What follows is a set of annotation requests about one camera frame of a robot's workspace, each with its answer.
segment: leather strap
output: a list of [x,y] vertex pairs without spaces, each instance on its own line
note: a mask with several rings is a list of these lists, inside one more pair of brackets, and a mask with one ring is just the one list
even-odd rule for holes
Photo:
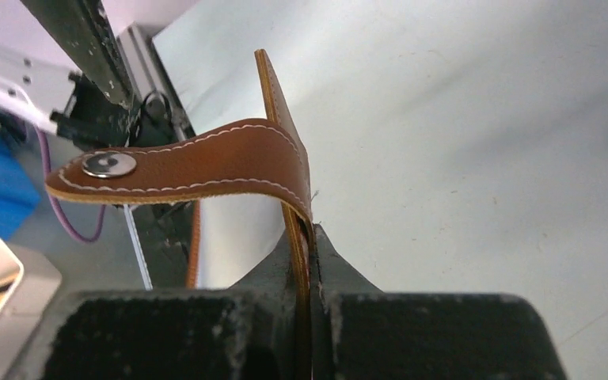
[[188,273],[185,276],[185,287],[194,289],[199,275],[199,249],[201,238],[201,202],[194,203],[192,211],[192,236],[190,237],[190,253],[188,254]]
[[[245,193],[281,200],[297,285],[298,368],[306,377],[310,368],[308,256],[316,248],[309,162],[267,53],[259,50],[255,56],[266,120],[239,120],[169,146],[83,154],[51,173],[46,188],[61,200],[84,203],[173,203]],[[107,151],[132,156],[136,169],[113,179],[83,173],[87,158]]]

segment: white plastic part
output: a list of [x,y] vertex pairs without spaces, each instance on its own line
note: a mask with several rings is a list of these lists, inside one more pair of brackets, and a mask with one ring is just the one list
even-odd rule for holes
[[0,378],[17,358],[41,314],[62,282],[62,275],[41,253],[0,239],[0,278],[17,272],[0,301]]
[[75,83],[72,71],[0,46],[0,108],[56,135],[52,112],[66,113]]

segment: brown leather strap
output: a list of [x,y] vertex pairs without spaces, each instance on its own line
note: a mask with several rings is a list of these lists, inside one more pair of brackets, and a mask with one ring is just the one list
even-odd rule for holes
[[[169,146],[83,154],[51,173],[46,187],[61,200],[86,203],[173,203],[245,193],[280,199],[297,285],[298,373],[306,378],[310,377],[308,256],[316,245],[309,162],[266,52],[256,51],[255,56],[267,120],[240,120]],[[106,151],[132,156],[136,169],[113,179],[83,173],[87,158]]]
[[195,289],[199,275],[199,249],[201,238],[201,202],[196,201],[192,211],[192,236],[190,237],[190,253],[188,254],[188,273],[185,276],[185,287]]

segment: white stitching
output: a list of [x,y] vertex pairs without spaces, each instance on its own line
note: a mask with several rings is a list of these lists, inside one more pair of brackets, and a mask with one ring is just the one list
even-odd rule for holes
[[290,144],[290,146],[292,146],[292,149],[294,149],[294,152],[297,154],[297,159],[299,160],[299,164],[301,164],[302,166],[304,166],[304,162],[302,161],[302,156],[300,156],[299,150],[297,149],[297,147],[296,147],[296,145],[295,145],[294,142],[292,142],[287,136],[285,136],[281,131],[275,129],[274,127],[267,127],[266,125],[260,125],[260,124],[246,124],[246,125],[243,125],[243,126],[240,126],[240,127],[232,127],[230,129],[226,129],[224,131],[220,131],[220,132],[208,135],[208,136],[204,136],[201,139],[196,139],[196,140],[192,140],[192,141],[186,142],[183,145],[174,146],[173,148],[152,149],[152,150],[144,150],[144,151],[137,150],[137,151],[131,151],[131,152],[126,152],[126,153],[131,153],[131,154],[152,154],[152,153],[170,152],[172,150],[183,149],[186,146],[191,146],[191,145],[194,145],[194,144],[199,143],[201,141],[205,141],[205,140],[208,140],[208,139],[212,139],[214,137],[218,137],[220,135],[224,135],[225,133],[230,133],[230,132],[233,132],[233,131],[239,131],[239,130],[244,129],[244,128],[263,128],[263,129],[267,129],[269,131],[274,131],[274,132],[278,133],[281,137],[283,137],[287,141],[288,144]]
[[[267,76],[269,76],[269,86],[272,88],[272,98],[275,104],[275,110],[276,110],[276,120],[278,121],[280,126],[283,126],[283,123],[281,122],[281,112],[279,110],[280,108],[280,101],[276,100],[276,88],[274,86],[274,83],[276,83],[277,81],[274,79],[275,77],[275,73],[274,73],[274,66],[272,66],[272,61],[267,60]],[[281,95],[283,95],[283,89],[280,87],[279,84],[279,92],[281,93]],[[290,115],[290,111],[288,110],[288,116],[290,121],[292,121],[292,115]],[[293,146],[294,150],[297,152],[297,157],[299,158],[299,163],[302,164],[302,168],[304,169],[304,162],[302,161],[302,158],[299,156],[299,150],[297,148],[295,148]],[[309,199],[311,199],[311,184],[307,181],[306,182],[306,196],[309,197]]]
[[227,180],[227,179],[225,179],[225,180],[208,180],[208,181],[200,183],[200,184],[190,184],[187,186],[178,186],[175,188],[145,188],[145,189],[144,188],[110,188],[108,186],[101,186],[99,188],[95,188],[93,186],[83,186],[80,184],[75,184],[75,183],[67,180],[67,178],[64,177],[64,175],[63,175],[64,169],[65,168],[63,168],[59,171],[59,178],[65,184],[71,186],[72,188],[77,188],[78,190],[93,190],[93,191],[105,191],[105,192],[143,192],[143,193],[145,193],[145,192],[171,192],[171,191],[176,191],[176,190],[185,190],[188,188],[203,187],[203,186],[207,186],[209,184],[231,184],[231,183],[235,183],[235,182],[255,182],[258,184],[269,184],[271,186],[280,188],[281,190],[284,190],[288,194],[292,195],[299,202],[299,205],[305,211],[309,210],[309,208],[304,204],[304,202],[302,202],[302,200],[292,190],[290,190],[289,188],[286,188],[285,186],[283,186],[281,184],[277,184],[276,182],[271,182],[270,180],[258,180],[256,178],[235,178],[233,180]]

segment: black metal jaw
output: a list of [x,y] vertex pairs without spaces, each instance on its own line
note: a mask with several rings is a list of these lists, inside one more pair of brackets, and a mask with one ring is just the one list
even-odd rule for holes
[[[523,299],[386,294],[334,250],[322,227],[316,232],[314,378],[566,378],[541,318]],[[224,291],[80,294],[46,314],[10,374],[296,378],[295,345],[295,288],[283,237]]]

